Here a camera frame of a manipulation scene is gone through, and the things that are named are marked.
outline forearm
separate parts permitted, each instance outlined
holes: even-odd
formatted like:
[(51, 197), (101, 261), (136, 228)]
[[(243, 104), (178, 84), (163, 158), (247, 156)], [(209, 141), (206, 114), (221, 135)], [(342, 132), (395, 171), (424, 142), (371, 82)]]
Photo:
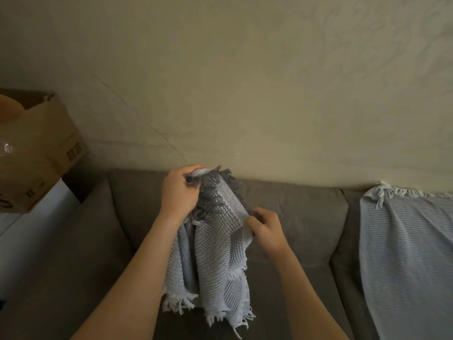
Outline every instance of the forearm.
[(72, 340), (152, 337), (167, 262), (180, 223), (169, 217), (156, 219), (123, 274)]
[(297, 257), (289, 248), (276, 261), (276, 267), (285, 294), (293, 340), (348, 339), (316, 295)]

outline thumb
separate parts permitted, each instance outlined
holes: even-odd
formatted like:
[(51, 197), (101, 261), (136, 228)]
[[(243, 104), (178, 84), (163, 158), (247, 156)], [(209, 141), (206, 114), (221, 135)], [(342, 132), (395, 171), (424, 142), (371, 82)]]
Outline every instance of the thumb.
[(249, 216), (245, 223), (255, 234), (260, 231), (261, 227), (264, 227), (264, 224), (257, 220), (255, 216)]

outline beige wall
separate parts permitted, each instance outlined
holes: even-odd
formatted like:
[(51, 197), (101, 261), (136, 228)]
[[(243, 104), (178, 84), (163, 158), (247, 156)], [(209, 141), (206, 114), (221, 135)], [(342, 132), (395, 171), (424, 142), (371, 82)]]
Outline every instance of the beige wall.
[(1, 85), (59, 93), (81, 170), (453, 190), (452, 0), (0, 0), (0, 28)]

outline gray throw blanket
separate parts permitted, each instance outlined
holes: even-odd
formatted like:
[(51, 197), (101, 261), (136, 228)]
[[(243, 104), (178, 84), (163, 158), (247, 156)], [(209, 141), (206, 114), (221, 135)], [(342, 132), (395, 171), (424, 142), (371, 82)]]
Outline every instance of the gray throw blanket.
[(183, 313), (201, 306), (209, 326), (226, 318), (235, 334), (255, 315), (244, 271), (247, 246), (253, 235), (244, 221), (249, 216), (231, 171), (197, 170), (186, 176), (200, 184), (194, 211), (178, 230), (165, 278), (163, 311)]
[(360, 267), (381, 340), (453, 339), (453, 200), (382, 185), (360, 200)]

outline white furniture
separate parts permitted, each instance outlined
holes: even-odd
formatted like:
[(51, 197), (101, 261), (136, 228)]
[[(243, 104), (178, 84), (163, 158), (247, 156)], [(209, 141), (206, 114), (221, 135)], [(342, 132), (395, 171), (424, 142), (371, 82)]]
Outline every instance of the white furniture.
[(30, 213), (0, 213), (0, 300), (8, 299), (33, 259), (79, 205), (60, 179)]

